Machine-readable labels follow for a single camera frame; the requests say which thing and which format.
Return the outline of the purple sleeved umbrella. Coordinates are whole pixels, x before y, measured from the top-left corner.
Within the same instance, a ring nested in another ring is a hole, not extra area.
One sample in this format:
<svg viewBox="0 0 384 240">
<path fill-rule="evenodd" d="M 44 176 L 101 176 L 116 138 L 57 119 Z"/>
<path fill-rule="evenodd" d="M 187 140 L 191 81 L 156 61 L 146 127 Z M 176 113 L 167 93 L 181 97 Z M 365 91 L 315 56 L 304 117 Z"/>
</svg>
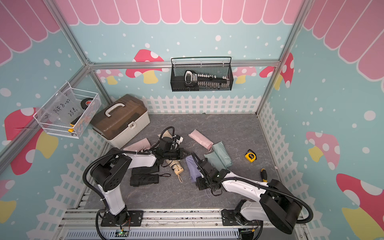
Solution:
<svg viewBox="0 0 384 240">
<path fill-rule="evenodd" d="M 198 165 L 196 164 L 192 155 L 186 157 L 186 162 L 190 172 L 191 182 L 195 183 L 197 181 L 197 178 L 202 176 L 198 169 Z"/>
</svg>

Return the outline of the mint sleeved umbrella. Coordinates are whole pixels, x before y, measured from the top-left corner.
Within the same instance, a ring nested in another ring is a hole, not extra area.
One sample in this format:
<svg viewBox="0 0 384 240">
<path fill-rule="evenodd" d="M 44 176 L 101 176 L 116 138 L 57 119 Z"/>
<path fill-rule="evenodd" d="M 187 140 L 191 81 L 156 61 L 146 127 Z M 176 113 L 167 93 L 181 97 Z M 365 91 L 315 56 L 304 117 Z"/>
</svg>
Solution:
<svg viewBox="0 0 384 240">
<path fill-rule="evenodd" d="M 211 152 L 209 154 L 205 154 L 204 157 L 218 171 L 221 171 L 223 169 L 225 169 L 225 170 L 227 169 L 215 152 Z"/>
<path fill-rule="evenodd" d="M 230 158 L 222 142 L 214 144 L 213 150 L 217 154 L 218 158 L 220 159 L 225 168 L 231 167 L 233 165 L 232 159 Z"/>
</svg>

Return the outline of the light pink umbrella sleeve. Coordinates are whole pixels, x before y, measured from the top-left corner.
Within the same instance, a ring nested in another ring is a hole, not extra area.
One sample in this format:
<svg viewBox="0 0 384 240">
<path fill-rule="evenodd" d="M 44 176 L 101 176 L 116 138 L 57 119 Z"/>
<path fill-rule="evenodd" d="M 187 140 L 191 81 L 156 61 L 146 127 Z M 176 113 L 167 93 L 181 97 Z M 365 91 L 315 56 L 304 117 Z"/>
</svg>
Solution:
<svg viewBox="0 0 384 240">
<path fill-rule="evenodd" d="M 131 151 L 131 152 L 143 152 L 144 150 L 148 150 L 151 148 L 151 144 L 147 138 L 144 138 L 134 144 L 131 144 L 125 148 L 123 148 L 124 151 Z"/>
</svg>

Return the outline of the black umbrella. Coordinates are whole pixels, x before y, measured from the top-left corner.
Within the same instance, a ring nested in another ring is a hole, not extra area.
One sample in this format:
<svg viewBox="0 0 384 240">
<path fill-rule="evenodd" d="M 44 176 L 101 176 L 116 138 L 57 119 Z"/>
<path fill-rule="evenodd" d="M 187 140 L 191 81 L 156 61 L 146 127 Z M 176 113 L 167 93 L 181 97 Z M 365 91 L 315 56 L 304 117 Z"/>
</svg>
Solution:
<svg viewBox="0 0 384 240">
<path fill-rule="evenodd" d="M 151 184 L 158 184 L 161 177 L 169 178 L 171 174 L 137 174 L 132 175 L 130 178 L 130 186 L 139 187 Z"/>
</svg>

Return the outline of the beige sleeved umbrella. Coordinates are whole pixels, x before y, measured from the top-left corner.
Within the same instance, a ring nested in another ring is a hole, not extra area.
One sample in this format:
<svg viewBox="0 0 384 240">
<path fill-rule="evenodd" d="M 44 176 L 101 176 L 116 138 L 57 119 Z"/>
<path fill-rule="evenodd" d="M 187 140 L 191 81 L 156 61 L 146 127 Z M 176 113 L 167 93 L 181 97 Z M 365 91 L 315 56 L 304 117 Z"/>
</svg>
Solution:
<svg viewBox="0 0 384 240">
<path fill-rule="evenodd" d="M 166 130 L 163 134 L 159 134 L 158 135 L 159 138 L 173 138 L 173 135 L 168 131 Z"/>
</svg>

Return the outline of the black umbrella sleeve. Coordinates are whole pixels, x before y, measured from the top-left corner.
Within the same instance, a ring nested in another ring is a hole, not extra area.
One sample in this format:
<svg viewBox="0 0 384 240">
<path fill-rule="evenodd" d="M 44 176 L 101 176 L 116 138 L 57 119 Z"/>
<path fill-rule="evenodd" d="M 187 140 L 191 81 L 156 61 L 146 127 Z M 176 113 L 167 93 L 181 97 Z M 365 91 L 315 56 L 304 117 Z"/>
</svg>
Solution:
<svg viewBox="0 0 384 240">
<path fill-rule="evenodd" d="M 148 174 L 158 173 L 159 171 L 160 171 L 159 166 L 139 167 L 139 168 L 132 169 L 132 175 L 148 175 Z"/>
</svg>

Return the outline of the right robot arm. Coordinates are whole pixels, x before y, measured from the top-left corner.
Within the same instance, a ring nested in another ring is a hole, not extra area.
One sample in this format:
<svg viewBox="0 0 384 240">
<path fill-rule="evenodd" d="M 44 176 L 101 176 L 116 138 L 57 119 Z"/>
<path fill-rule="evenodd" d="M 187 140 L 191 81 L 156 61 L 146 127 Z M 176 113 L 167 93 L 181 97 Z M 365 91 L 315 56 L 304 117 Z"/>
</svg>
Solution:
<svg viewBox="0 0 384 240">
<path fill-rule="evenodd" d="M 278 180 L 257 182 L 226 169 L 219 171 L 206 160 L 195 163 L 201 173 L 198 182 L 204 188 L 244 197 L 233 210 L 221 211 L 224 226 L 261 226 L 269 222 L 281 232 L 292 234 L 297 224 L 307 224 L 314 218 L 311 207 Z"/>
</svg>

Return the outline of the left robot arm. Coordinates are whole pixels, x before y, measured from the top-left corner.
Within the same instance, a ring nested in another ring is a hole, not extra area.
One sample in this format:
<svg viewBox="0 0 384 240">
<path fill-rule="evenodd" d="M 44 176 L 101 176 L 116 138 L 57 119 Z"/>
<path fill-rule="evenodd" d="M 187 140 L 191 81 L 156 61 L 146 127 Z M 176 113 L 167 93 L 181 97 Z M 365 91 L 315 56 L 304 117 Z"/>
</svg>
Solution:
<svg viewBox="0 0 384 240">
<path fill-rule="evenodd" d="M 148 150 L 125 151 L 112 148 L 104 156 L 96 159 L 83 173 L 83 182 L 99 195 L 105 208 L 100 212 L 107 224 L 123 226 L 134 219 L 128 211 L 121 194 L 121 182 L 127 172 L 132 169 L 130 184 L 133 187 L 158 184 L 161 175 L 160 165 L 169 160 L 178 163 L 185 154 L 180 143 L 183 137 L 160 136 L 158 142 Z"/>
</svg>

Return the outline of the pink sleeved umbrella rear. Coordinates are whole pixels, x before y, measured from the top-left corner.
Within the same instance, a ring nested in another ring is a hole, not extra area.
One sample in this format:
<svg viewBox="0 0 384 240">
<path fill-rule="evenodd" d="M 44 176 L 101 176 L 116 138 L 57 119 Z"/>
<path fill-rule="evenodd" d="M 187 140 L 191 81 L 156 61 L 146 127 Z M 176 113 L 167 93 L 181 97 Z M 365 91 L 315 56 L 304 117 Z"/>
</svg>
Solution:
<svg viewBox="0 0 384 240">
<path fill-rule="evenodd" d="M 193 130 L 189 137 L 192 138 L 194 141 L 196 141 L 198 144 L 203 146 L 205 149 L 207 149 L 209 152 L 212 150 L 213 142 L 209 140 L 207 137 L 205 137 L 202 133 L 200 133 L 198 130 Z"/>
</svg>

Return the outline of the yellow tape measure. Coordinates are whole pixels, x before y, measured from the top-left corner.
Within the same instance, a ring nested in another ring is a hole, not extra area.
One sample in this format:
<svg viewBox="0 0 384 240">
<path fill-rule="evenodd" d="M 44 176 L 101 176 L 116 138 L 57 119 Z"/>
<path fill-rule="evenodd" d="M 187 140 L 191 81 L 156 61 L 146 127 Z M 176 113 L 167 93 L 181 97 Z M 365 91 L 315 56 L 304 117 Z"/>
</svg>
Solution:
<svg viewBox="0 0 384 240">
<path fill-rule="evenodd" d="M 249 149 L 246 154 L 245 154 L 245 158 L 250 162 L 250 163 L 253 163 L 255 160 L 257 160 L 257 155 L 256 153 Z"/>
</svg>

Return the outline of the yellow black screwdriver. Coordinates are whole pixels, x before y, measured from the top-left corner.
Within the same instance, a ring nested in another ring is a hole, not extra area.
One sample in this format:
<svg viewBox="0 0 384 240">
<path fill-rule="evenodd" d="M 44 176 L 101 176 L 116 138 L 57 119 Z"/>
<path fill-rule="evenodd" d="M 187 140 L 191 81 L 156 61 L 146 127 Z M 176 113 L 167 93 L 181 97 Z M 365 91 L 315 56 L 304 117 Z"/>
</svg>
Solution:
<svg viewBox="0 0 384 240">
<path fill-rule="evenodd" d="M 261 178 L 262 178 L 263 182 L 267 182 L 268 181 L 268 174 L 267 174 L 266 169 L 261 169 L 260 175 L 261 175 Z"/>
</svg>

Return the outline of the socket set in basket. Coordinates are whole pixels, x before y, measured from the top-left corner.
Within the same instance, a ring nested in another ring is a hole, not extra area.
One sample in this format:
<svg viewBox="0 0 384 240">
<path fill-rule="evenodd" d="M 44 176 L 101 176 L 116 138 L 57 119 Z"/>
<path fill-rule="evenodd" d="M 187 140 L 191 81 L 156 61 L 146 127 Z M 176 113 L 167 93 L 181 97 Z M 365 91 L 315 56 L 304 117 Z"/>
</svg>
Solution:
<svg viewBox="0 0 384 240">
<path fill-rule="evenodd" d="M 231 80 L 226 76 L 218 78 L 216 75 L 197 74 L 186 71 L 184 75 L 185 85 L 200 89 L 229 89 Z"/>
</svg>

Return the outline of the black tape roll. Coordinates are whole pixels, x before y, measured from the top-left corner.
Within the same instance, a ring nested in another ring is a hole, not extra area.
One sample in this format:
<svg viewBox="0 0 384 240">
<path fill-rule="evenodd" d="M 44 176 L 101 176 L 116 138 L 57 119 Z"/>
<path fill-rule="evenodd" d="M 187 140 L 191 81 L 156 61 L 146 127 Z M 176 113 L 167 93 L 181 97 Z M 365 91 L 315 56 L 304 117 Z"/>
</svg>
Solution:
<svg viewBox="0 0 384 240">
<path fill-rule="evenodd" d="M 81 101 L 81 107 L 83 110 L 86 110 L 88 106 L 92 103 L 93 98 L 85 98 Z"/>
</svg>

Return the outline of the clear plastic wall bin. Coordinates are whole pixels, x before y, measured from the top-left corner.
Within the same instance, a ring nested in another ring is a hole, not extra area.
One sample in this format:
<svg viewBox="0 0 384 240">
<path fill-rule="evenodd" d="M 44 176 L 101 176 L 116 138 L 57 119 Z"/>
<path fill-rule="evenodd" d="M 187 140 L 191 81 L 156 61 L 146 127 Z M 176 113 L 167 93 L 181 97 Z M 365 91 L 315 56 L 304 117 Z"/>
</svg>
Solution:
<svg viewBox="0 0 384 240">
<path fill-rule="evenodd" d="M 93 98 L 93 101 L 86 110 L 83 110 L 81 101 L 85 98 Z M 79 139 L 101 105 L 98 93 L 73 88 L 66 82 L 33 117 L 48 135 Z M 80 134 L 68 132 L 70 123 L 79 116 L 82 132 Z"/>
</svg>

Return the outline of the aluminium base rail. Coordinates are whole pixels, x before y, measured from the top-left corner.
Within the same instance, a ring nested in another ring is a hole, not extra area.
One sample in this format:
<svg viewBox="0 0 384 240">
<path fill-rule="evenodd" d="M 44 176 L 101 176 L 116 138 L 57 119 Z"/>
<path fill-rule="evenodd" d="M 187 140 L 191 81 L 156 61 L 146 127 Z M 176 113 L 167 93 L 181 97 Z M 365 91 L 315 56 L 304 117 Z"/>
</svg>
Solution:
<svg viewBox="0 0 384 240">
<path fill-rule="evenodd" d="M 101 227 L 107 240 L 240 240 L 239 232 L 262 230 L 262 240 L 309 240 L 305 227 L 296 226 L 293 234 L 277 230 L 271 223 L 263 227 L 225 226 L 221 209 L 147 209 L 139 227 Z M 97 210 L 75 209 L 64 214 L 55 240 L 98 240 Z"/>
</svg>

